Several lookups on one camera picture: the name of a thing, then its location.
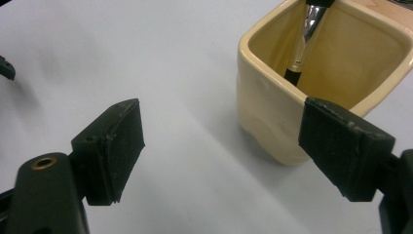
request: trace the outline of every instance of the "white table surface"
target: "white table surface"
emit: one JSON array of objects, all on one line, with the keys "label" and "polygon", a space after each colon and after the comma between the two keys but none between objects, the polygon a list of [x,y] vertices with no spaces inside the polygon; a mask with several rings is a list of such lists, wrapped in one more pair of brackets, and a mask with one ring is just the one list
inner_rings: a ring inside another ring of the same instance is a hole
[{"label": "white table surface", "polygon": [[[23,1],[0,8],[0,190],[110,105],[139,98],[146,147],[91,233],[381,233],[378,192],[352,204],[311,161],[281,166],[237,123],[237,46],[274,0]],[[366,119],[413,147],[413,75]]]}]

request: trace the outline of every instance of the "clamp jaw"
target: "clamp jaw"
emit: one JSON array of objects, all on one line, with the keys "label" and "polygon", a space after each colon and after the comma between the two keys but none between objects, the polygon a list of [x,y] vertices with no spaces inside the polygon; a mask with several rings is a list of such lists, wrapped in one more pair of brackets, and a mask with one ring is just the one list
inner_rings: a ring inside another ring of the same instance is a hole
[{"label": "clamp jaw", "polygon": [[144,147],[139,102],[112,105],[72,140],[73,152],[24,163],[16,186],[0,194],[0,234],[87,234],[82,199],[119,202]]},{"label": "clamp jaw", "polygon": [[326,100],[305,101],[299,144],[351,202],[371,202],[377,189],[383,233],[413,233],[413,150],[392,154],[395,139]]}]

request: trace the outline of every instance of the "brass insert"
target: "brass insert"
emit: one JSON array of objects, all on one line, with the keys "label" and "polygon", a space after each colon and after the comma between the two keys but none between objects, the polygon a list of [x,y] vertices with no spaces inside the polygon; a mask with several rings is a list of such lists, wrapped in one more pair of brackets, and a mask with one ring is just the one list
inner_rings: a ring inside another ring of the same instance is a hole
[{"label": "brass insert", "polygon": [[57,162],[57,158],[55,157],[46,157],[46,158],[41,158],[38,159],[36,162],[34,162],[31,165],[32,170],[43,170],[51,167]]}]

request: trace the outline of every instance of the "cream ceramic cup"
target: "cream ceramic cup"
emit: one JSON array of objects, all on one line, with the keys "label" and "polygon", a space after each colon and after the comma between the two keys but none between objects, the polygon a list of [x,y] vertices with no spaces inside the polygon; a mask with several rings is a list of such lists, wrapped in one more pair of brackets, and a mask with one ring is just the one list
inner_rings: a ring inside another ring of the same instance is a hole
[{"label": "cream ceramic cup", "polygon": [[337,0],[329,9],[297,87],[282,76],[304,0],[287,0],[241,39],[237,101],[241,126],[279,162],[309,159],[298,146],[307,96],[365,116],[413,66],[413,33],[361,5]]}]

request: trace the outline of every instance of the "ceramic cup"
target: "ceramic cup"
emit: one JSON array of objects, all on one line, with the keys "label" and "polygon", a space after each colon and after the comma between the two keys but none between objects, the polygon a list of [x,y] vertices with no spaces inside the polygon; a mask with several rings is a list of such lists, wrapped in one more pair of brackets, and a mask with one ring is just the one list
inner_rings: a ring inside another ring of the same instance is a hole
[{"label": "ceramic cup", "polygon": [[309,159],[298,145],[307,96],[336,102],[363,117],[407,75],[413,58],[409,29],[337,0],[295,87],[282,76],[304,8],[301,0],[279,5],[243,36],[238,53],[239,122],[289,166]]}]

